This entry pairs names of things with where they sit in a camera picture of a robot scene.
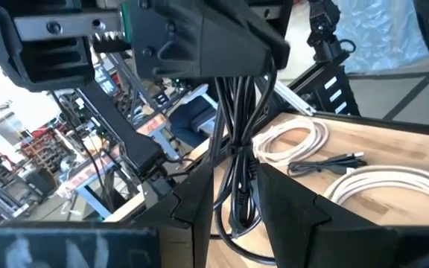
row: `screw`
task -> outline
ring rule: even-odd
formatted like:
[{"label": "screw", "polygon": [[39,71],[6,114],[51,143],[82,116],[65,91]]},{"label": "screw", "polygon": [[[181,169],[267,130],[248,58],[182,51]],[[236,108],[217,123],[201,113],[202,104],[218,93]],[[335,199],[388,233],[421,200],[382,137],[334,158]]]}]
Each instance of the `screw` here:
[{"label": "screw", "polygon": [[269,105],[266,105],[266,106],[264,107],[264,109],[262,110],[262,113],[263,113],[264,115],[268,115],[268,114],[269,114]]},{"label": "screw", "polygon": [[169,23],[167,23],[166,28],[169,32],[174,32],[175,31],[175,24],[173,22],[169,22]]},{"label": "screw", "polygon": [[150,56],[152,55],[152,50],[151,50],[151,48],[145,48],[145,49],[142,51],[142,54],[143,54],[144,56],[146,56],[146,57],[150,57]]},{"label": "screw", "polygon": [[48,22],[45,27],[48,29],[48,32],[53,35],[58,35],[63,32],[63,27],[60,26],[59,22]]}]

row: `black mount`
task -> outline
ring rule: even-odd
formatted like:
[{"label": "black mount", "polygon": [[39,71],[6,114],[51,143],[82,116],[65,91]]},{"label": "black mount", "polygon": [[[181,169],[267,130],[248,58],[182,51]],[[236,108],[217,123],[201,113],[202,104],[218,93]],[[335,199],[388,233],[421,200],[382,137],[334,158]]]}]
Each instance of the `black mount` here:
[{"label": "black mount", "polygon": [[377,226],[267,164],[258,189],[279,268],[429,267],[429,227]]},{"label": "black mount", "polygon": [[141,78],[257,77],[269,72],[271,58],[277,69],[287,65],[289,45],[245,1],[141,0],[127,7]]},{"label": "black mount", "polygon": [[316,63],[331,62],[345,53],[334,35],[340,20],[339,7],[331,0],[309,0],[311,34],[307,43],[316,51]]}]

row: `floor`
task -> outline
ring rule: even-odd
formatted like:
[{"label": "floor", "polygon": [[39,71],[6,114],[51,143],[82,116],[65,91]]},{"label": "floor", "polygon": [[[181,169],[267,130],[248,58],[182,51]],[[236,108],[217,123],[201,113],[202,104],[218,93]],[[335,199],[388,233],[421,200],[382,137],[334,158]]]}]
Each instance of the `floor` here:
[{"label": "floor", "polygon": [[[286,40],[291,45],[288,67],[279,72],[278,79],[288,84],[298,77],[314,63],[313,50],[306,41],[310,29],[308,27],[308,7],[295,7],[291,16]],[[388,71],[386,74],[411,73],[429,71],[429,57],[402,69]],[[400,80],[351,80],[350,86],[358,102],[362,116],[372,118],[390,118],[395,121],[406,121],[420,124],[429,124],[429,85],[422,90],[412,92],[423,78],[409,78]],[[398,110],[399,103],[404,109]],[[170,166],[171,172],[176,172],[175,166]],[[124,187],[123,182],[116,180],[117,188]],[[94,182],[93,188],[100,188]],[[36,208],[29,220],[82,220],[83,215],[91,212],[86,203],[77,198],[74,205],[75,214],[63,214],[61,208],[65,200],[52,197],[43,205]]]}]

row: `usb cable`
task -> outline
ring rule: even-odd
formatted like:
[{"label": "usb cable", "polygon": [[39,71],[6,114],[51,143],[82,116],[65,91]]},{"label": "usb cable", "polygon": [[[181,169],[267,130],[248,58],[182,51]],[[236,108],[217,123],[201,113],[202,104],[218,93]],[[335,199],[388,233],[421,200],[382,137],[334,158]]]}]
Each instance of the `usb cable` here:
[{"label": "usb cable", "polygon": [[356,168],[366,166],[367,163],[360,159],[363,153],[349,153],[333,156],[319,162],[297,161],[287,166],[287,174],[293,178],[300,178],[313,172],[329,170],[337,175],[345,175]]},{"label": "usb cable", "polygon": [[[308,136],[295,147],[280,153],[271,153],[271,145],[282,134],[297,129],[309,130]],[[302,161],[315,154],[328,140],[328,128],[322,121],[296,118],[271,127],[252,139],[252,151],[261,162],[286,166],[292,161]]]},{"label": "usb cable", "polygon": [[349,197],[372,188],[406,188],[429,195],[429,172],[412,167],[370,165],[340,177],[324,197],[342,205]]}]

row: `bolt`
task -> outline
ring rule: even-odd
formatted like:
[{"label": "bolt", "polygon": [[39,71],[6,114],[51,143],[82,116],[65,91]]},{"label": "bolt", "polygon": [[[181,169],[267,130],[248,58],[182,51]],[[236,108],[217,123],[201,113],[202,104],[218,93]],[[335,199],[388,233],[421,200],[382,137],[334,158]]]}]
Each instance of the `bolt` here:
[{"label": "bolt", "polygon": [[175,31],[175,24],[173,22],[169,22],[169,23],[167,23],[166,28],[169,32],[174,32]]},{"label": "bolt", "polygon": [[143,9],[147,9],[148,8],[148,3],[146,1],[140,1],[140,7]]},{"label": "bolt", "polygon": [[59,22],[48,22],[45,27],[48,29],[48,32],[53,35],[58,35],[63,32],[63,27],[60,26]]},{"label": "bolt", "polygon": [[268,115],[269,114],[269,105],[266,105],[263,109],[262,109],[262,113],[264,115]]},{"label": "bolt", "polygon": [[145,49],[142,51],[142,54],[143,54],[144,56],[146,56],[146,57],[150,57],[150,56],[152,55],[152,50],[151,50],[151,48],[145,48]]}]

